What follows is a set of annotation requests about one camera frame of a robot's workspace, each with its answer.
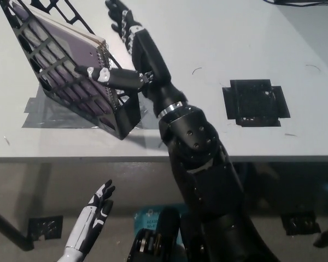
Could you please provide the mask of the robot right hand black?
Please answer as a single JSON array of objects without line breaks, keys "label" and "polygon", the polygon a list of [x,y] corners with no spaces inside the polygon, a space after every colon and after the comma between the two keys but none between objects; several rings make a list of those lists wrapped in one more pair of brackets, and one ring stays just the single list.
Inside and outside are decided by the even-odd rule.
[{"label": "robot right hand black", "polygon": [[105,87],[142,92],[152,101],[157,118],[180,117],[188,105],[186,96],[171,82],[171,75],[151,35],[136,21],[122,1],[106,1],[112,29],[131,56],[134,69],[78,65],[75,72]]}]

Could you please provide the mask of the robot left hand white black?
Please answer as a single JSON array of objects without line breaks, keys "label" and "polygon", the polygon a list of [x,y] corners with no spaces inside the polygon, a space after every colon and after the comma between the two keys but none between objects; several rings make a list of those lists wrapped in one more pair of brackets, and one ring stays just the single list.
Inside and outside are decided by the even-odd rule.
[{"label": "robot left hand white black", "polygon": [[112,180],[108,180],[94,193],[72,229],[67,248],[74,248],[84,255],[90,252],[113,207],[113,201],[109,198],[114,190]]}]

